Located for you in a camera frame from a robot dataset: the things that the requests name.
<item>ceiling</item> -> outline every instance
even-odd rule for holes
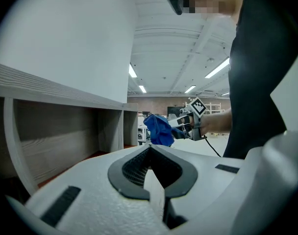
[[[135,4],[138,23],[130,62],[137,78],[129,76],[128,96],[183,95],[192,85],[196,87],[185,95],[221,97],[229,91],[228,67],[211,78],[205,76],[229,56],[236,34],[231,19],[178,16],[166,0]]]

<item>black slot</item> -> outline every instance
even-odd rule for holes
[[[80,188],[69,186],[40,219],[48,225],[55,227],[72,202],[77,198],[80,191]]]
[[[232,172],[235,174],[239,171],[239,168],[228,166],[228,165],[223,165],[223,164],[218,164],[215,168],[219,169],[219,170],[225,170],[228,172]]]

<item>person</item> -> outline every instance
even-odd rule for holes
[[[298,56],[295,1],[184,0],[195,13],[229,16],[237,25],[228,73],[231,108],[201,117],[202,135],[230,132],[224,157],[244,159],[286,130],[270,94]]]

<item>fluorescent light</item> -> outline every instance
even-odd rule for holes
[[[211,71],[208,75],[205,76],[205,78],[210,78],[213,75],[217,74],[220,70],[225,68],[229,64],[229,58],[227,58],[223,63],[221,63],[218,67],[216,67],[213,71]]]
[[[140,85],[139,88],[142,90],[143,93],[147,93],[143,85]]]
[[[130,75],[131,77],[133,77],[133,78],[137,77],[137,75],[136,75],[136,73],[135,73],[133,67],[131,66],[131,64],[129,64],[129,71],[128,71],[128,72],[129,72],[129,75]]]
[[[194,87],[196,87],[196,85],[192,85],[187,91],[185,91],[185,93],[190,92]]]

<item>wooden shelf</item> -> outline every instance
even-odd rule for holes
[[[137,104],[123,104],[0,64],[0,175],[30,195],[96,150],[137,145]]]

